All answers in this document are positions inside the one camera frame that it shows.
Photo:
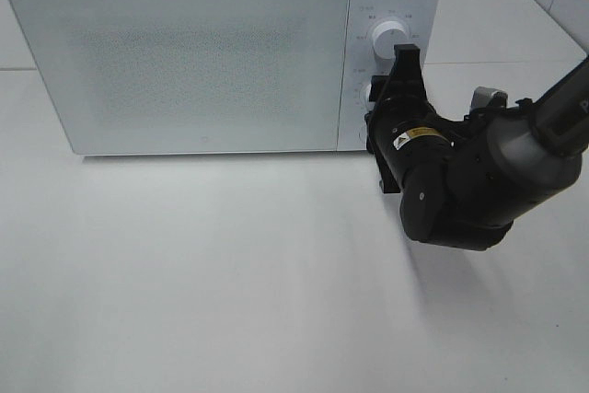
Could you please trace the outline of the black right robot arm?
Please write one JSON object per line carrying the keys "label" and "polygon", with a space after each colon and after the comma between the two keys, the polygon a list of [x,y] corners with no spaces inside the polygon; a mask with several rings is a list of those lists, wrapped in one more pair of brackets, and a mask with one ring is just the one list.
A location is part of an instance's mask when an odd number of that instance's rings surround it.
{"label": "black right robot arm", "polygon": [[428,100],[420,50],[399,44],[388,75],[372,78],[366,148],[380,186],[401,197],[405,234],[422,243],[483,251],[514,220],[579,178],[588,147],[588,64],[538,99],[514,106],[489,87],[459,121]]}

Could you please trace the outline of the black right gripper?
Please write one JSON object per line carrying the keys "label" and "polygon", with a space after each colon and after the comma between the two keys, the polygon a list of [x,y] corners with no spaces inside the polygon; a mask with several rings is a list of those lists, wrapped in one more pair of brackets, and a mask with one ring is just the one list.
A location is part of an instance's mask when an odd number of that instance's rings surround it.
{"label": "black right gripper", "polygon": [[388,91],[372,88],[374,108],[365,114],[366,149],[373,154],[384,194],[410,186],[447,189],[448,163],[460,146],[460,123],[442,117],[427,99],[421,50],[394,47]]}

